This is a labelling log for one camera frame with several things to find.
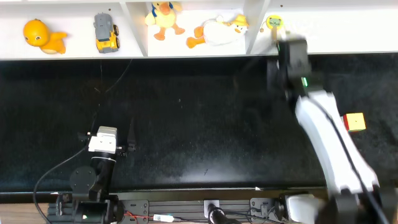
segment toy wheel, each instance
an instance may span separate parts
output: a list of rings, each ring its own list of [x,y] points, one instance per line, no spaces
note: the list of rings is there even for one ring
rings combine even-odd
[[[113,25],[113,30],[115,35],[119,35],[119,28],[117,27],[117,25]]]
[[[120,48],[120,41],[119,41],[119,38],[116,38],[116,46],[117,46],[118,48]]]

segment stuffed animal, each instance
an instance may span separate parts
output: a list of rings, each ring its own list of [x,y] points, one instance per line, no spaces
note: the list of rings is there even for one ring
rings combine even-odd
[[[180,12],[182,6],[178,2],[153,2],[152,11],[145,18],[145,23],[148,26],[158,25],[160,27],[159,33],[155,34],[154,37],[158,40],[165,39],[165,32],[167,28],[173,28],[176,35],[183,34],[185,29],[178,27],[175,21],[177,16],[174,10]]]
[[[67,37],[64,32],[51,32],[50,29],[40,20],[29,21],[24,27],[26,42],[40,49],[46,54],[64,54],[66,48],[62,39]]]
[[[224,45],[244,36],[249,24],[244,15],[238,15],[234,21],[225,22],[222,16],[206,21],[194,30],[195,37],[187,39],[187,46],[192,49],[198,44]]]

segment green led indicator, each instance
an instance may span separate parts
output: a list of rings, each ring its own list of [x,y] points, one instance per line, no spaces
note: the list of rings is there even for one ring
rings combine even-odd
[[[301,78],[301,81],[303,82],[304,87],[308,86],[307,78],[303,77],[303,78]]]

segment black tabletop surface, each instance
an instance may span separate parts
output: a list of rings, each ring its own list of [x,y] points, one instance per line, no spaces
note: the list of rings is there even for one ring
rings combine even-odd
[[[130,60],[0,62],[0,192],[32,191],[80,150],[77,133],[94,119],[93,129],[117,127],[125,141],[133,117],[139,147],[118,159],[113,191],[325,185],[287,103],[268,91],[267,59],[136,59],[113,87]],[[367,130],[351,136],[379,180],[397,179],[398,55],[310,60],[341,114],[364,113]],[[88,152],[39,191],[68,190],[70,172],[85,164]]]

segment toy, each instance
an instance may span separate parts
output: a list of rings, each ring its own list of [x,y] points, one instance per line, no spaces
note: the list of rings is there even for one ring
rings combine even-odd
[[[40,20],[29,21],[24,27],[26,42],[40,49],[46,54],[64,54],[66,48],[62,39],[67,37],[64,32],[51,32],[50,29]]]
[[[174,29],[176,35],[180,35],[185,32],[185,29],[176,25],[175,21],[177,20],[177,16],[173,9],[180,12],[182,10],[182,6],[177,2],[152,3],[152,11],[145,18],[145,23],[148,26],[156,24],[160,27],[159,33],[154,35],[157,40],[164,40],[166,29],[170,27]]]
[[[234,42],[243,37],[248,30],[249,24],[244,15],[238,15],[232,22],[224,22],[222,16],[215,20],[206,21],[203,26],[194,30],[195,37],[187,39],[187,46],[192,49],[198,44],[224,45]]]
[[[350,113],[341,117],[348,132],[366,129],[365,118],[362,113]]]
[[[120,41],[117,38],[119,28],[113,24],[112,17],[100,13],[94,17],[94,28],[97,49],[100,53],[117,52],[120,48]]]
[[[262,23],[260,32],[264,32],[264,25],[268,27],[268,29],[272,30],[272,28],[276,27],[276,29],[281,29],[284,26],[284,21],[280,16],[272,15],[269,16],[265,22]]]

